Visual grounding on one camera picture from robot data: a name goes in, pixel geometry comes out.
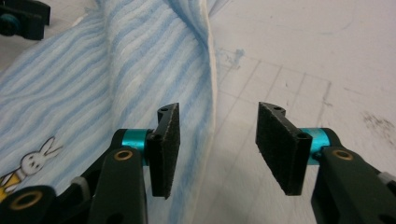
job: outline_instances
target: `bunny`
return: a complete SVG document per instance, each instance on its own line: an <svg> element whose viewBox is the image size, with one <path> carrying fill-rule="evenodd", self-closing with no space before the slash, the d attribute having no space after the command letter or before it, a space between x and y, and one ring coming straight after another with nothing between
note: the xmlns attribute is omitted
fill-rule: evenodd
<svg viewBox="0 0 396 224"><path fill-rule="evenodd" d="M21 166L7 175L0 177L0 202L26 178L39 172L46 160L55 157L62 147L53 147L55 137L49 138L39 151L26 154L21 160Z"/></svg>

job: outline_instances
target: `light blue fabric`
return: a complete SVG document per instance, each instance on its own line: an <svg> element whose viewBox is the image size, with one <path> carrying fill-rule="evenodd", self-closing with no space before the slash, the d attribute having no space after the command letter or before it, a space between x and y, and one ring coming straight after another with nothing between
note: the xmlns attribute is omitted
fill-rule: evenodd
<svg viewBox="0 0 396 224"><path fill-rule="evenodd" d="M57 156L44 159L17 189L44 184L60 193L107 149L117 129L155 128L156 110L179 102L174 186L167 201L152 198L145 170L148 217L189 223L215 123L206 1L97 5L76 27L32 47L0 74L0 175L20 169L24 155L58 149L46 152Z"/></svg>

